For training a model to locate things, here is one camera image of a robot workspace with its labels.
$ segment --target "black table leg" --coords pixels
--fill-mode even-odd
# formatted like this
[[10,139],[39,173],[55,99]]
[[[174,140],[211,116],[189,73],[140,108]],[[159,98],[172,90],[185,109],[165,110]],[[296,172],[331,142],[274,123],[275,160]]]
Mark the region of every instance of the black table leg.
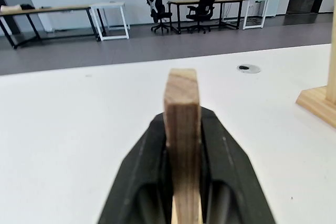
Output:
[[100,20],[101,28],[103,29],[103,35],[105,36],[106,35],[106,30],[105,30],[104,23],[103,23],[103,20],[101,18],[100,11],[99,11],[98,8],[97,8],[97,13],[98,13],[98,17],[99,17],[99,20]]
[[[171,3],[168,3],[168,12],[171,13]],[[170,31],[173,30],[172,28],[172,16],[169,17],[169,25],[170,25]]]
[[243,5],[243,1],[239,2],[239,11],[238,11],[238,20],[237,20],[237,26],[236,29],[239,29],[239,24],[240,24],[240,16],[241,16],[241,11],[242,11],[242,5]]
[[6,36],[7,40],[8,40],[8,42],[10,43],[10,45],[11,45],[14,49],[16,49],[16,45],[14,44],[14,42],[13,42],[11,36],[8,34],[8,32],[7,32],[7,30],[6,30],[6,27],[4,26],[4,24],[2,24],[1,19],[0,19],[0,27],[1,27],[2,31],[4,32],[4,34],[5,34],[5,36]]
[[33,28],[33,30],[34,30],[34,33],[35,33],[35,35],[36,35],[36,38],[37,38],[38,40],[41,40],[41,37],[40,37],[40,35],[38,34],[38,32],[37,32],[37,30],[36,30],[36,27],[34,26],[34,23],[33,23],[33,21],[32,21],[31,18],[30,18],[30,15],[29,15],[29,14],[26,14],[26,16],[27,16],[27,18],[28,18],[28,21],[29,21],[30,25],[32,26],[32,28]]
[[222,12],[223,12],[223,3],[220,4],[220,10],[219,10],[219,27],[222,25]]
[[180,5],[176,5],[177,7],[177,32],[181,34],[181,19],[180,19]]
[[90,9],[86,9],[86,13],[88,14],[88,17],[89,17],[89,20],[90,20],[90,24],[91,24],[91,28],[92,28],[92,31],[93,31],[93,35],[95,36],[96,40],[97,41],[100,41],[100,38],[97,34],[97,31],[95,29],[95,25],[93,24],[93,21],[92,21],[92,17],[91,17],[91,14],[90,14]]

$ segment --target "wooden block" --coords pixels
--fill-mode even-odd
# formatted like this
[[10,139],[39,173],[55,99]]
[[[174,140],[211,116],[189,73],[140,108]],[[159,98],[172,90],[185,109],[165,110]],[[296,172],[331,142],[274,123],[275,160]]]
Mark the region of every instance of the wooden block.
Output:
[[172,69],[164,94],[166,146],[172,168],[174,224],[199,224],[201,107],[196,71]]
[[326,100],[326,87],[303,90],[296,103],[336,127],[336,105]]

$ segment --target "black office chair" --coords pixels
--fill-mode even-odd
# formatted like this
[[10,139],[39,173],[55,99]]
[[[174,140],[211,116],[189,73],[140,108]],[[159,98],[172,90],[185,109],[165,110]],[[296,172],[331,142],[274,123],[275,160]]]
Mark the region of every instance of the black office chair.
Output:
[[210,31],[210,26],[203,26],[200,25],[200,22],[203,21],[207,21],[210,20],[213,13],[214,13],[214,2],[215,0],[199,0],[199,4],[198,6],[187,6],[189,8],[189,14],[186,16],[186,18],[188,19],[192,19],[194,21],[197,21],[197,25],[194,26],[190,26],[188,28],[188,31],[190,31],[191,33],[193,32],[193,30],[197,29],[198,32],[200,32],[200,30],[203,31],[203,33],[205,33],[205,28],[207,27],[208,30]]
[[156,32],[156,30],[161,28],[162,33],[163,29],[166,29],[168,33],[170,26],[164,24],[162,22],[162,19],[170,18],[172,16],[172,13],[165,12],[162,0],[147,0],[147,4],[151,6],[151,17],[153,18],[154,22],[157,23],[158,21],[160,21],[160,23],[157,26],[151,27],[151,31],[154,29],[154,32]]

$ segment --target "white tabletop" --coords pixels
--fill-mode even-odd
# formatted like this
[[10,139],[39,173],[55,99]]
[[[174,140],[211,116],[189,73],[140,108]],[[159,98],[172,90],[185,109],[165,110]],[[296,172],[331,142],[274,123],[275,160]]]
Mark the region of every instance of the white tabletop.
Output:
[[[163,110],[170,68],[249,155],[277,223],[336,223],[336,129],[295,104],[330,45],[0,77],[0,223],[95,224],[123,157]],[[239,72],[242,63],[261,67]]]
[[120,6],[124,6],[125,2],[102,2],[102,3],[96,3],[96,4],[92,4],[91,7],[93,8],[115,8],[115,7],[120,7]]

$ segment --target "wooden stand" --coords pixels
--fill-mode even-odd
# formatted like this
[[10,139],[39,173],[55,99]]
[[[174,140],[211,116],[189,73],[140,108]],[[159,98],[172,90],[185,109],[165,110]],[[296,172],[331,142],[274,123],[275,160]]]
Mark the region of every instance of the wooden stand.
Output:
[[309,110],[314,115],[336,127],[336,0],[334,1],[334,16],[331,37],[331,55],[329,65],[328,85],[314,89],[303,90],[296,103]]
[[174,190],[172,224],[200,224],[201,107],[195,70],[171,70],[164,108]]

